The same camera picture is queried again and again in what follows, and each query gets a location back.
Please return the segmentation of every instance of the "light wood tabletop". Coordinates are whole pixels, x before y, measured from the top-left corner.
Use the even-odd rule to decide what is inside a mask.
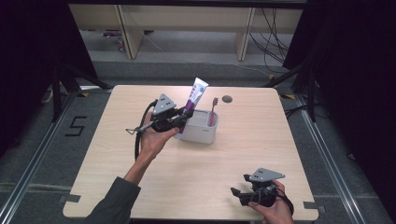
[[[149,103],[165,93],[180,108],[190,92],[191,87],[184,86],[115,87],[70,192],[80,199],[67,202],[64,215],[86,217],[116,176],[128,172],[134,163],[135,135],[125,129],[139,125]],[[233,100],[224,103],[225,95]],[[215,142],[171,138],[146,171],[131,217],[261,220],[260,214],[240,204],[230,188],[252,192],[243,175],[262,167],[286,176],[279,181],[294,204],[295,220],[317,219],[318,210],[304,208],[304,202],[312,203],[314,198],[277,92],[209,86],[196,109],[211,110],[214,97],[219,98]]]

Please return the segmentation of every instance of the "gray carpet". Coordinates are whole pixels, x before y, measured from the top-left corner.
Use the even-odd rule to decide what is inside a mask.
[[[234,65],[203,63],[94,63],[99,78],[110,85],[149,84],[149,85],[188,85],[200,77],[211,86],[259,87],[269,81],[269,77],[255,70]],[[280,74],[269,71],[265,66],[250,66],[278,77]],[[286,71],[271,67],[272,70]],[[79,80],[81,85],[91,85]],[[279,93],[290,93],[291,80],[278,85]],[[25,194],[11,223],[79,223],[80,220],[63,216],[64,203],[60,198],[73,186],[78,169],[91,142],[93,133],[106,106],[109,93],[90,93],[87,97],[77,97],[68,110],[62,127],[52,142],[35,178]],[[297,106],[296,100],[282,99],[285,109]],[[34,154],[52,119],[51,104],[43,105],[33,116],[19,146],[10,148],[0,160],[0,203],[3,203],[21,176]],[[316,107],[317,125],[326,140],[337,165],[343,172],[346,182],[356,197],[368,223],[392,223],[375,196],[370,183],[361,172],[359,165],[346,157],[347,147],[338,135],[329,118],[325,118],[323,107]],[[78,130],[69,126],[75,116],[84,116],[75,124],[85,126],[80,136],[65,136]],[[351,223],[344,205],[332,183],[326,167],[318,153],[317,146],[304,123],[301,112],[289,118],[289,125],[299,151],[309,185],[320,207],[315,223]],[[140,223],[172,223],[164,221],[139,221]]]

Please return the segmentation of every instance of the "desk leg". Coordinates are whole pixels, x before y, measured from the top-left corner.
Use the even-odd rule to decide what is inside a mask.
[[[119,14],[118,18],[121,24],[122,39],[126,53],[129,59],[134,59],[143,39],[143,31],[134,30],[134,25],[131,24],[133,20],[128,20],[128,13],[123,13],[121,5],[116,6],[116,11]]]
[[[244,32],[235,34],[236,55],[238,57],[238,61],[240,62],[245,60],[248,47],[248,35],[250,34],[250,27],[253,24],[254,13],[255,8],[250,7],[247,12],[247,21],[245,24]]]

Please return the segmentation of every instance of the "table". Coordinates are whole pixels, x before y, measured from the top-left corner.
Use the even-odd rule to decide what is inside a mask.
[[[116,176],[127,173],[134,162],[134,136],[125,129],[138,126],[149,103],[165,93],[182,107],[190,91],[184,86],[115,87],[70,192],[81,197],[78,203],[67,202],[64,214],[87,216]],[[222,102],[224,95],[233,101]],[[318,210],[304,208],[314,198],[276,91],[209,86],[196,109],[210,110],[214,97],[219,97],[215,142],[170,139],[143,177],[131,217],[260,220],[230,188],[251,192],[243,175],[263,167],[286,175],[280,181],[295,206],[295,220],[317,219]]]

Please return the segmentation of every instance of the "hand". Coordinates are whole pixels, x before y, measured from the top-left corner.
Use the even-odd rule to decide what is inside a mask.
[[[281,184],[277,180],[273,180],[274,184],[285,192],[285,186]],[[251,208],[261,213],[264,218],[262,219],[262,224],[271,223],[271,224],[290,224],[294,223],[290,209],[288,205],[283,202],[282,199],[276,197],[275,203],[271,207],[265,207],[258,203],[250,202],[248,204]]]
[[[149,123],[152,113],[148,113],[144,124]],[[157,133],[152,128],[148,128],[141,138],[141,149],[139,157],[143,156],[149,161],[154,160],[158,153],[163,150],[165,143],[175,134],[178,133],[178,128],[173,128],[164,133]]]

